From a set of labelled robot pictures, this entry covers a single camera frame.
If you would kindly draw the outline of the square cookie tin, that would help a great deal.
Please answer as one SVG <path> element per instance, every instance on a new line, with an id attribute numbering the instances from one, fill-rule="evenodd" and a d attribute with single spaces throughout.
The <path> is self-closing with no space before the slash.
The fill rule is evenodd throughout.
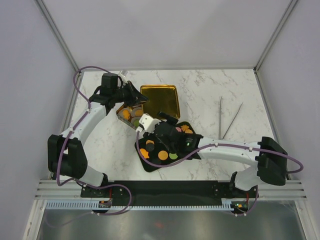
<path id="1" fill-rule="evenodd" d="M 131 117 L 129 120 L 126 120 L 123 118 L 123 110 L 128 110 L 131 113 Z M 142 104 L 139 105 L 135 105 L 135 106 L 127 106 L 125 104 L 123 104 L 117 111 L 116 111 L 116 115 L 118 117 L 119 120 L 121 120 L 123 123 L 125 123 L 126 125 L 128 125 L 129 127 L 131 127 L 132 129 L 136 130 L 137 127 L 134 126 L 134 121 L 139 121 L 140 117 L 132 117 L 132 111 L 136 111 L 136 110 L 142 110 L 143 112 L 143 108 L 142 108 Z"/>

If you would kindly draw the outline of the gold tin lid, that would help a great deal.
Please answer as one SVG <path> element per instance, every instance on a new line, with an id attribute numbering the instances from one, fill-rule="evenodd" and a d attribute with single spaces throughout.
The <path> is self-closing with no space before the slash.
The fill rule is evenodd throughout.
<path id="1" fill-rule="evenodd" d="M 149 84 L 140 87 L 140 93 L 148 98 L 142 104 L 144 114 L 153 118 L 163 119 L 158 115 L 163 112 L 171 117 L 181 117 L 177 87 L 169 84 Z"/>

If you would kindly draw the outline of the metal tongs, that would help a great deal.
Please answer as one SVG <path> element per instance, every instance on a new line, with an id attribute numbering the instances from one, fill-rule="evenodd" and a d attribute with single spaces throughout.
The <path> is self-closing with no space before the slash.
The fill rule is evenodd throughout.
<path id="1" fill-rule="evenodd" d="M 221 96 L 218 102 L 218 139 L 223 140 L 229 133 L 231 127 L 234 125 L 236 118 L 238 117 L 243 102 L 235 109 L 229 109 L 228 112 L 223 112 L 224 98 Z"/>

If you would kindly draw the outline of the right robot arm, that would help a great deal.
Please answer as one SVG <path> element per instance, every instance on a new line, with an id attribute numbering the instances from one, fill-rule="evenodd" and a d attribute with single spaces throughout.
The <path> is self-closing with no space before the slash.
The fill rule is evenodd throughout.
<path id="1" fill-rule="evenodd" d="M 216 159 L 248 166 L 232 174 L 228 191 L 233 197 L 241 197 L 262 183 L 285 185 L 287 152 L 273 138 L 264 136 L 258 142 L 231 142 L 177 130 L 176 123 L 162 120 L 154 126 L 153 134 L 180 160 Z"/>

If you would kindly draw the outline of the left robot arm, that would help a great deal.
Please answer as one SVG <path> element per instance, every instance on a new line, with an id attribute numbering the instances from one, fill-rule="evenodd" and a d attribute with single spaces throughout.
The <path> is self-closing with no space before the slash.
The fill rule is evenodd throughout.
<path id="1" fill-rule="evenodd" d="M 57 184 L 62 186 L 60 176 L 92 187 L 98 197 L 105 197 L 110 190 L 106 174 L 90 167 L 84 144 L 97 124 L 117 103 L 126 107 L 144 104 L 149 99 L 141 94 L 131 81 L 121 73 L 106 72 L 93 95 L 87 98 L 87 107 L 76 122 L 59 135 L 52 134 L 47 141 L 48 170 L 55 173 Z"/>

